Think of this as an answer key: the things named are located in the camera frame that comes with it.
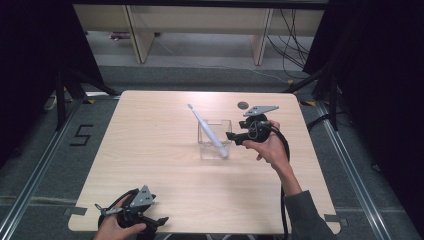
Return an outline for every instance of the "tape mark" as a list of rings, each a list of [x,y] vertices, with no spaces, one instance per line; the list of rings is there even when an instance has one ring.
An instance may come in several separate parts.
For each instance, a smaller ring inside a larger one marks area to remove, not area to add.
[[[88,134],[80,134],[80,131],[81,131],[81,129],[82,129],[82,128],[84,128],[84,127],[93,127],[93,126],[94,126],[93,124],[81,124],[81,125],[78,127],[78,131],[77,131],[77,133],[75,133],[75,136],[74,136],[74,137],[81,137],[81,138],[85,138],[84,143],[71,143],[71,144],[69,144],[69,146],[72,146],[72,147],[83,147],[83,146],[86,146],[86,145],[87,145],[87,142],[88,142],[88,139],[90,139],[91,135],[88,135]]]

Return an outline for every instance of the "black tape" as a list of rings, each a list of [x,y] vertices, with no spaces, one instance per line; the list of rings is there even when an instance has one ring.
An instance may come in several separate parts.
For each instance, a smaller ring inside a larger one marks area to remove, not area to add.
[[[330,215],[330,214],[324,214],[324,220],[326,222],[338,222],[340,223],[340,225],[342,227],[347,227],[349,226],[349,223],[347,222],[346,219],[341,219],[339,216],[337,215]]]
[[[65,216],[71,216],[71,215],[84,216],[86,212],[87,212],[87,208],[73,207],[73,208],[67,208],[63,214]]]

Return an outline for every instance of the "white stick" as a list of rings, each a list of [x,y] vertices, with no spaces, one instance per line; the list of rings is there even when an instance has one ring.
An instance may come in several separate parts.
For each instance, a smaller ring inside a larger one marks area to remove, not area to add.
[[[202,126],[203,131],[205,131],[206,135],[208,135],[209,139],[212,141],[212,144],[218,149],[219,154],[221,154],[221,157],[226,158],[228,156],[228,152],[225,149],[224,145],[222,145],[221,141],[219,141],[216,134],[213,132],[213,130],[209,127],[209,125],[200,117],[199,113],[197,113],[196,110],[194,110],[193,106],[191,104],[187,104],[188,107],[193,111],[194,115],[197,118],[197,121],[199,121],[200,126]]]

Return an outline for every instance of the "metal rail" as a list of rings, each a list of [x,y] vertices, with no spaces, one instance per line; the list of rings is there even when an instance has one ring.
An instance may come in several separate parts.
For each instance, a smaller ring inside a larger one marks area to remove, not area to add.
[[[327,109],[325,108],[325,104],[322,101],[317,101],[317,106],[318,112],[321,115],[328,114]],[[374,231],[376,238],[381,240],[392,239],[386,224],[384,223],[383,217],[378,211],[373,199],[371,198],[371,195],[369,194],[364,182],[356,170],[355,164],[350,158],[350,155],[346,150],[346,147],[344,146],[339,133],[334,131],[328,120],[324,120],[324,126],[328,135],[330,136],[334,148],[337,151],[337,154],[339,155],[343,168],[350,180],[350,183],[352,184],[356,196],[358,197],[359,203],[361,204],[362,209],[364,210],[364,213],[370,222],[370,226]]]
[[[57,149],[59,148],[60,143],[62,142],[63,136],[68,130],[68,126],[70,121],[72,120],[72,117],[75,115],[75,112],[81,105],[81,103],[82,99],[75,100],[72,103],[72,106],[68,112],[69,116],[67,120],[63,124],[62,128],[56,131],[53,135],[48,147],[44,151],[43,156],[41,157],[31,176],[29,177],[21,193],[16,198],[16,201],[12,205],[12,208],[9,210],[7,216],[2,220],[0,227],[1,239],[5,240],[10,239],[12,237],[16,227],[19,224],[19,221],[21,220],[22,216],[25,213],[25,210],[28,207],[29,202],[31,201],[32,196],[34,195],[41,181],[43,180],[43,177],[47,172],[47,169],[50,166],[50,163]]]

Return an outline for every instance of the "wooden table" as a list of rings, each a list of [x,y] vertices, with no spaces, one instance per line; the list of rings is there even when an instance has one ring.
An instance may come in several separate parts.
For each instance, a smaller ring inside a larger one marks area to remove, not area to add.
[[[96,231],[99,211],[130,189],[148,185],[156,203],[153,219],[169,217],[162,233],[281,234],[280,181],[256,152],[232,143],[227,160],[202,160],[197,120],[229,119],[233,132],[246,132],[240,101],[250,107],[278,105],[266,113],[281,123],[291,163],[321,216],[335,214],[297,99],[291,94],[126,91],[116,107],[76,207],[73,231]],[[338,223],[328,223],[334,233]]]

